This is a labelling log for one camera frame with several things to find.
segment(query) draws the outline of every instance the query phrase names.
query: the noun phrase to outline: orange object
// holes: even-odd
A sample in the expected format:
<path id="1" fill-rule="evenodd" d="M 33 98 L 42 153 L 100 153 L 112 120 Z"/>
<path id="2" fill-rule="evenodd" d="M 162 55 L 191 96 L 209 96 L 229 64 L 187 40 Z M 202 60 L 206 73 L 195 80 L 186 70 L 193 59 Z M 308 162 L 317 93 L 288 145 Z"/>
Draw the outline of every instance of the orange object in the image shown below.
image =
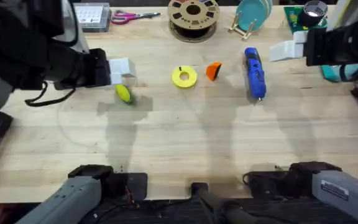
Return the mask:
<path id="1" fill-rule="evenodd" d="M 209 78 L 209 80 L 215 81 L 215 79 L 218 77 L 218 73 L 221 69 L 221 66 L 221 62 L 215 62 L 206 68 L 206 76 Z"/>

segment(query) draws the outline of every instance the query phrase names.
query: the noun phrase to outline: pink scissors handle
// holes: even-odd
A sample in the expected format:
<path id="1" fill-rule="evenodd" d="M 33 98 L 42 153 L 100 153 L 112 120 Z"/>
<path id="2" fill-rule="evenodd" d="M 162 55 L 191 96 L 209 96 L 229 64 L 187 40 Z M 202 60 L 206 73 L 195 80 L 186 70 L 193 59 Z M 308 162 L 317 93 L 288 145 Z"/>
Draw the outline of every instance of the pink scissors handle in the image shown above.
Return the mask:
<path id="1" fill-rule="evenodd" d="M 136 17 L 113 17 L 111 19 L 111 23 L 115 25 L 124 25 L 127 24 L 129 21 L 136 19 Z"/>
<path id="2" fill-rule="evenodd" d="M 111 22 L 116 25 L 127 24 L 129 21 L 132 21 L 137 18 L 137 14 L 128 13 L 122 10 L 116 10 L 114 12 L 113 17 L 111 18 Z"/>

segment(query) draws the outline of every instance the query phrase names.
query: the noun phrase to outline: blue plate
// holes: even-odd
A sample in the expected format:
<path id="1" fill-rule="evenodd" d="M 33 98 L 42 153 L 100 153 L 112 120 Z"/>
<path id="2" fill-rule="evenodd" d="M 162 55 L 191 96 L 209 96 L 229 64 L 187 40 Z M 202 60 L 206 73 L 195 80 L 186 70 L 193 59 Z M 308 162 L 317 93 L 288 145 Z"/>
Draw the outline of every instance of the blue plate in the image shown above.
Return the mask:
<path id="1" fill-rule="evenodd" d="M 261 0 L 242 0 L 236 14 L 241 12 L 239 27 L 248 30 L 249 24 L 256 19 L 253 30 L 258 29 L 266 20 L 266 8 Z"/>

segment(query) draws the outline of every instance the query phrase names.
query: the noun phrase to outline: green box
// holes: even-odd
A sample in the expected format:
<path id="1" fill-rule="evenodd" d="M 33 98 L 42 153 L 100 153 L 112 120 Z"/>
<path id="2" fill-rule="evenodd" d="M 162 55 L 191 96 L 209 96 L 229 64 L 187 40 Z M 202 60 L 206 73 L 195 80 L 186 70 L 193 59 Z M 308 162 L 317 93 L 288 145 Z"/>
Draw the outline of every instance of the green box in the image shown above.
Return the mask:
<path id="1" fill-rule="evenodd" d="M 285 15 L 287 17 L 288 25 L 290 25 L 292 33 L 296 31 L 306 31 L 314 28 L 323 28 L 327 26 L 327 18 L 324 17 L 317 26 L 304 27 L 298 25 L 298 15 L 303 10 L 303 6 L 287 6 L 284 7 Z"/>

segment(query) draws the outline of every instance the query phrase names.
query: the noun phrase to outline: filament spool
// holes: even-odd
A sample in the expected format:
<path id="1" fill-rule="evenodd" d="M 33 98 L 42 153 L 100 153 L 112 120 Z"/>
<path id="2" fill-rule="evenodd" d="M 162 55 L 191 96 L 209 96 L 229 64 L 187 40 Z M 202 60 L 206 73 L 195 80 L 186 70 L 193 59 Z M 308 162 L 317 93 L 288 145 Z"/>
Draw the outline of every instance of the filament spool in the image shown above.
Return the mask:
<path id="1" fill-rule="evenodd" d="M 216 31 L 219 6 L 215 0 L 172 0 L 168 5 L 171 33 L 184 42 L 202 42 Z"/>

